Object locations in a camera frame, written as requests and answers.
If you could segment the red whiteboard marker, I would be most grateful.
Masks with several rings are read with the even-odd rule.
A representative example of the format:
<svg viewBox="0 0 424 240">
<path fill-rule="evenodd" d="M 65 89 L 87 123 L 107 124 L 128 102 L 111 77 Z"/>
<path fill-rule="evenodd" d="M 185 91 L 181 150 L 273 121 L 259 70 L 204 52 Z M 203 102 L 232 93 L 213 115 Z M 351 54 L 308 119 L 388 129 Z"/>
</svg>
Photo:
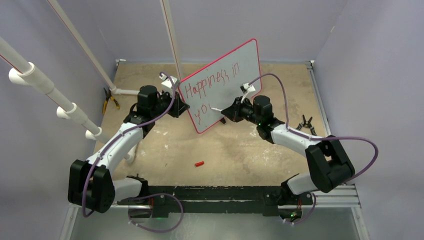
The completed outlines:
<svg viewBox="0 0 424 240">
<path fill-rule="evenodd" d="M 213 110 L 213 111 L 217 111 L 217 112 L 221 112 L 222 111 L 222 109 L 219 109 L 219 108 L 216 108 L 216 107 L 211 107 L 210 109 Z"/>
</svg>

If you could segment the red framed whiteboard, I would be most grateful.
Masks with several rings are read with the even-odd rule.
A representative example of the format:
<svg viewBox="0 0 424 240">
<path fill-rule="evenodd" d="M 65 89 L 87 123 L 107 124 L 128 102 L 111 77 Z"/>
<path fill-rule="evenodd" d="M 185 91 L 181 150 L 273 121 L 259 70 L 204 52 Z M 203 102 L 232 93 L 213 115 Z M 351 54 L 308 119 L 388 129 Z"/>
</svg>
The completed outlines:
<svg viewBox="0 0 424 240">
<path fill-rule="evenodd" d="M 224 116 L 211 108 L 229 107 L 243 92 L 240 86 L 255 80 L 256 92 L 262 89 L 258 43 L 255 38 L 241 44 L 182 80 L 178 87 L 181 99 L 188 104 L 188 114 L 198 134 L 208 130 Z"/>
</svg>

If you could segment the red marker cap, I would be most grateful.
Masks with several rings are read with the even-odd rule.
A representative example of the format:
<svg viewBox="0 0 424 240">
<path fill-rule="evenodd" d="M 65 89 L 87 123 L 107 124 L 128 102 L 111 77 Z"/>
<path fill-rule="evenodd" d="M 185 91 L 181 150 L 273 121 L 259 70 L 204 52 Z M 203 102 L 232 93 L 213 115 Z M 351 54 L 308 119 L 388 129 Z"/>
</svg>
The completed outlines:
<svg viewBox="0 0 424 240">
<path fill-rule="evenodd" d="M 194 166 L 200 167 L 200 166 L 204 165 L 204 163 L 205 163 L 204 161 L 200 161 L 200 162 L 195 163 Z"/>
</svg>

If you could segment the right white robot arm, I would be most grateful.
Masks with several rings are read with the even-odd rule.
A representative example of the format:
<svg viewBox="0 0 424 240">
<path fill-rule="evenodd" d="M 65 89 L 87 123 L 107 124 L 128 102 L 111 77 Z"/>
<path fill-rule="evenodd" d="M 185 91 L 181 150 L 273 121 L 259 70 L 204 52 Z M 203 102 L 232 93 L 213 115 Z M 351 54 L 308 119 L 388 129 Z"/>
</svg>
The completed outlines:
<svg viewBox="0 0 424 240">
<path fill-rule="evenodd" d="M 313 191 L 328 193 L 354 176 L 355 168 L 338 139 L 315 138 L 313 135 L 287 127 L 274 116 L 270 98 L 256 96 L 253 101 L 236 97 L 220 111 L 234 123 L 246 120 L 256 125 L 259 136 L 275 145 L 286 147 L 306 158 L 308 172 L 298 173 L 281 183 L 276 202 L 295 205 L 302 194 Z"/>
</svg>

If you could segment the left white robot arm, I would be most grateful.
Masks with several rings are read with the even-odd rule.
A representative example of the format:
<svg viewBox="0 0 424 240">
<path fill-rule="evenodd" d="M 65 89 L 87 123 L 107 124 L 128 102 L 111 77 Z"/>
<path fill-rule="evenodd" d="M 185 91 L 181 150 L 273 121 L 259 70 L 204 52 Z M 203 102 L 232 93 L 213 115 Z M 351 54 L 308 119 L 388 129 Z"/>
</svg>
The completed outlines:
<svg viewBox="0 0 424 240">
<path fill-rule="evenodd" d="M 112 174 L 130 150 L 168 114 L 178 118 L 189 109 L 179 93 L 159 92 L 153 85 L 142 86 L 117 133 L 86 160 L 75 160 L 69 171 L 67 199 L 70 203 L 105 213 L 114 202 L 131 199 L 138 205 L 149 199 L 148 181 L 139 176 L 113 180 Z"/>
</svg>

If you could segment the black spring clamp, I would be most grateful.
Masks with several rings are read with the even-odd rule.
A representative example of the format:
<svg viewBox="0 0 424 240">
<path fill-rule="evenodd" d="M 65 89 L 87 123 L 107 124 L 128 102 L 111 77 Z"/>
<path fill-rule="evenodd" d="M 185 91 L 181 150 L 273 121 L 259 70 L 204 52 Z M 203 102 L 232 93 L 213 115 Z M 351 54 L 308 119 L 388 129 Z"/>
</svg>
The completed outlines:
<svg viewBox="0 0 424 240">
<path fill-rule="evenodd" d="M 296 130 L 300 131 L 302 128 L 306 128 L 310 130 L 310 134 L 313 136 L 317 136 L 317 133 L 315 131 L 315 127 L 312 125 L 312 119 L 313 117 L 311 116 L 309 119 L 306 119 L 305 115 L 302 115 L 302 122 L 300 122 L 298 124 L 298 126 L 296 127 Z"/>
</svg>

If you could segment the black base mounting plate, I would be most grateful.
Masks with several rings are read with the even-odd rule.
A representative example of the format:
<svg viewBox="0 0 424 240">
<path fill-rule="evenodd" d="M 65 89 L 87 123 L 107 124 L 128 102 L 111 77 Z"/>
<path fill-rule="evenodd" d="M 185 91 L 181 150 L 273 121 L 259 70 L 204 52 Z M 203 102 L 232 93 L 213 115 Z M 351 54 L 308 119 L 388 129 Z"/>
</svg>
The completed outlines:
<svg viewBox="0 0 424 240">
<path fill-rule="evenodd" d="M 170 213 L 195 214 L 279 214 L 279 186 L 165 186 L 148 187 L 153 198 L 153 217 Z"/>
</svg>

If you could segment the yellow handled pliers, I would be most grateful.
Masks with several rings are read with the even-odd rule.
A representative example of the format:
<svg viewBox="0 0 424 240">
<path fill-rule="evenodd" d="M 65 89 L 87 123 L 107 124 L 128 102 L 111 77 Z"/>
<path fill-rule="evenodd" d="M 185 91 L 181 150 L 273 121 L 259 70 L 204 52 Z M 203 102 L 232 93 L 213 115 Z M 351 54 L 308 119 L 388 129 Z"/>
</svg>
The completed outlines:
<svg viewBox="0 0 424 240">
<path fill-rule="evenodd" d="M 113 97 L 111 90 L 110 89 L 107 90 L 106 88 L 103 88 L 103 91 L 104 91 L 104 94 L 105 94 L 105 100 L 104 100 L 103 106 L 102 106 L 102 114 L 104 115 L 106 113 L 106 109 L 107 109 L 107 106 L 108 106 L 109 101 L 112 101 L 115 104 L 115 107 L 118 110 L 120 110 L 121 109 L 120 104 Z"/>
</svg>

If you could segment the white pvc pipe frame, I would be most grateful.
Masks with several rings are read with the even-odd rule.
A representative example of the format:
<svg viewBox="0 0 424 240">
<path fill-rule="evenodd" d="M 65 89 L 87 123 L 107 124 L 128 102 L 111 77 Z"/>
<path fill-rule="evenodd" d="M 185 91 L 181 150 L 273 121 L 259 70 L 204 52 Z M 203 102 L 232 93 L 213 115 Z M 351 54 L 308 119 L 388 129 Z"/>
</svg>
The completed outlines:
<svg viewBox="0 0 424 240">
<path fill-rule="evenodd" d="M 58 105 L 56 115 L 59 118 L 70 119 L 75 123 L 80 124 L 86 129 L 86 138 L 97 140 L 104 143 L 101 151 L 95 154 L 99 162 L 117 161 L 125 159 L 132 161 L 133 155 L 130 155 L 132 149 L 141 141 L 140 138 L 134 139 L 132 145 L 124 145 L 119 149 L 124 141 L 120 140 L 123 137 L 125 140 L 129 138 L 126 134 L 119 130 L 116 138 L 109 137 L 102 128 L 92 122 L 87 114 L 74 102 L 71 102 L 63 95 L 52 82 L 37 66 L 32 62 L 27 61 L 21 56 L 7 41 L 0 39 L 0 56 L 12 69 L 9 71 L 9 80 L 17 85 L 31 86 L 43 95 L 46 95 L 54 103 Z"/>
</svg>

